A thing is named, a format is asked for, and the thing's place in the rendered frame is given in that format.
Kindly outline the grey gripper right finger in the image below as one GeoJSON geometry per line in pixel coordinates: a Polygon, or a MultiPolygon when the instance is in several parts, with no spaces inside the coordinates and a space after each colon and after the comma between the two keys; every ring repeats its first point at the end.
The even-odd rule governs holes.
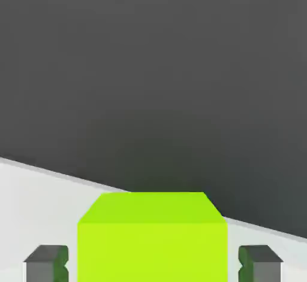
{"type": "Polygon", "coordinates": [[[283,260],[268,245],[242,245],[238,282],[281,282],[283,260]]]}

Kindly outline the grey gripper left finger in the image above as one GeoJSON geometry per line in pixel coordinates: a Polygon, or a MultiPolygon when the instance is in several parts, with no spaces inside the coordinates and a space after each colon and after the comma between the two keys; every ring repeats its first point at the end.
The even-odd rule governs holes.
{"type": "Polygon", "coordinates": [[[22,282],[69,282],[66,245],[39,245],[24,261],[22,282]]]}

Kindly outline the small lime green cube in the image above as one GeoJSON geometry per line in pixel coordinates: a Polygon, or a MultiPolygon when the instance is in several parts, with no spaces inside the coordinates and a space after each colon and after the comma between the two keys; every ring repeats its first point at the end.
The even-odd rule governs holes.
{"type": "Polygon", "coordinates": [[[77,225],[77,282],[227,282],[227,223],[202,192],[103,193],[77,225]]]}

